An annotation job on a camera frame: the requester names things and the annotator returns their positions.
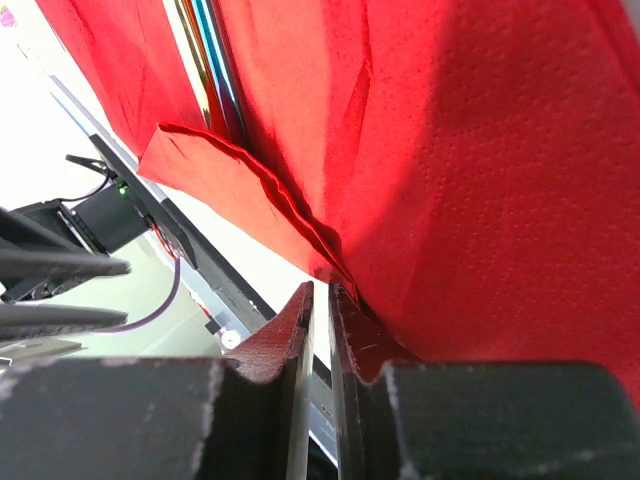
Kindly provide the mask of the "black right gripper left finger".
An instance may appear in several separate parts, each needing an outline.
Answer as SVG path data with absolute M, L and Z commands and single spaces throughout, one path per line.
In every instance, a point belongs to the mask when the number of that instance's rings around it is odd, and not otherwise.
M 221 357 L 54 358 L 1 379 L 5 479 L 302 479 L 314 286 Z

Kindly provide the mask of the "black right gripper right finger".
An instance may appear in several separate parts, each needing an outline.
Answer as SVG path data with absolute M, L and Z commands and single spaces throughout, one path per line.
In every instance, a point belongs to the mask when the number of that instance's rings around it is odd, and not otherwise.
M 343 479 L 635 479 L 639 419 L 584 362 L 424 363 L 329 288 Z

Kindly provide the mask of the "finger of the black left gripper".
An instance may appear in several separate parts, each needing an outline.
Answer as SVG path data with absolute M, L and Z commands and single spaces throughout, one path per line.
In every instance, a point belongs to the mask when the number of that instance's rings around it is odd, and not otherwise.
M 40 285 L 51 280 L 119 276 L 130 272 L 128 261 L 105 255 L 1 250 L 1 283 L 7 287 L 22 283 Z
M 124 325 L 124 312 L 66 306 L 1 306 L 1 339 L 24 340 Z

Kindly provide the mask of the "red paper napkin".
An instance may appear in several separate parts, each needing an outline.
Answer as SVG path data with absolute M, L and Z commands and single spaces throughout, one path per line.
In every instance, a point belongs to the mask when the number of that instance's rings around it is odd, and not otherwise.
M 339 281 L 426 361 L 639 395 L 639 39 L 620 1 L 222 1 L 250 145 L 158 1 L 40 9 L 145 178 Z

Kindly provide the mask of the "rainbow iridescent spoon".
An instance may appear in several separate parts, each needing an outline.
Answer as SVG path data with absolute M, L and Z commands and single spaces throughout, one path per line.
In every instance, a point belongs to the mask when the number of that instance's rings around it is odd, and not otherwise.
M 245 97 L 225 30 L 220 2 L 196 0 L 192 1 L 192 5 L 229 137 L 236 145 L 252 151 L 244 116 Z

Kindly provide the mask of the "gold knife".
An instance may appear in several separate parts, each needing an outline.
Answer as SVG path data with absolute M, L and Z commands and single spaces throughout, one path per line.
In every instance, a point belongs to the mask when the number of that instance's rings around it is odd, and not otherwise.
M 164 0 L 163 6 L 196 102 L 208 129 L 228 133 L 194 6 L 186 0 Z

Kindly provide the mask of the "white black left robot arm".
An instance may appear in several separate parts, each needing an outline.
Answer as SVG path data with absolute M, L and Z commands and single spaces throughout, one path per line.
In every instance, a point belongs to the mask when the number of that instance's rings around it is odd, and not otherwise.
M 82 332 L 115 333 L 128 315 L 42 302 L 97 277 L 131 271 L 112 255 L 151 223 L 116 187 L 80 202 L 61 200 L 1 210 L 1 340 L 13 342 Z

